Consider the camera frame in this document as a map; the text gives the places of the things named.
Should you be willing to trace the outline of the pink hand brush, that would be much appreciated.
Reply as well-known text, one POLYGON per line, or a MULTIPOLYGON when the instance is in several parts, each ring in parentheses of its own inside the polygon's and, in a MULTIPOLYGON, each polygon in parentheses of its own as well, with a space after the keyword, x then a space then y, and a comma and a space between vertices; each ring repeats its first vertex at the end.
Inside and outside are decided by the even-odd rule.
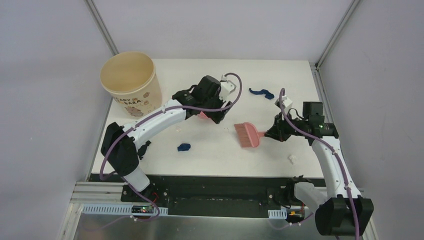
POLYGON ((258 131, 250 122, 236 123, 233 125, 242 148, 257 148, 261 143, 261 138, 265 136, 265 131, 258 131))

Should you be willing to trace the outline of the pink plastic dustpan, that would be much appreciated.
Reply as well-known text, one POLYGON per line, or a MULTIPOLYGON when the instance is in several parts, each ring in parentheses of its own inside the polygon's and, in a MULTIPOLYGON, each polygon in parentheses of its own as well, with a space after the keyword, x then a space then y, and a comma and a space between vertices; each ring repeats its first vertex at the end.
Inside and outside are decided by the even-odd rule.
POLYGON ((205 120, 209 119, 209 117, 202 111, 197 116, 201 119, 205 119, 205 120))

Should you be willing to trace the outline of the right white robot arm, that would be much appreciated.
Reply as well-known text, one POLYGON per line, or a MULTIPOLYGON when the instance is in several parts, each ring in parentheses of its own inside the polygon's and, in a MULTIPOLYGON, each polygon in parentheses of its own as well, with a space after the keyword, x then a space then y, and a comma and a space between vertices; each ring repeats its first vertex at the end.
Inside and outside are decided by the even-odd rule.
POLYGON ((319 161, 326 194, 301 175, 291 178, 274 200, 283 207, 304 204, 314 214, 317 231, 322 236, 359 239, 371 219, 374 204, 363 197, 354 184, 340 149, 338 131, 333 123, 325 121, 323 103, 305 101, 302 117, 295 119, 289 114, 288 99, 275 104, 281 112, 275 116, 265 137, 280 142, 292 136, 304 137, 319 161))

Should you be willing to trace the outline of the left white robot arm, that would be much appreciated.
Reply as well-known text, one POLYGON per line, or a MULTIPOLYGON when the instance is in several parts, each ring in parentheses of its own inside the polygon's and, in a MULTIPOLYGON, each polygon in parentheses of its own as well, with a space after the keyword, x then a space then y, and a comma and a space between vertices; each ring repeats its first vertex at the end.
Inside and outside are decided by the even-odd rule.
POLYGON ((143 203, 149 201, 153 189, 140 167, 139 151, 142 146, 163 130, 201 113, 219 124, 234 105, 227 98, 236 88, 226 74, 221 80, 206 75, 198 84, 176 92, 163 106, 141 119, 124 125, 109 124, 100 148, 104 162, 132 185, 135 198, 143 203))

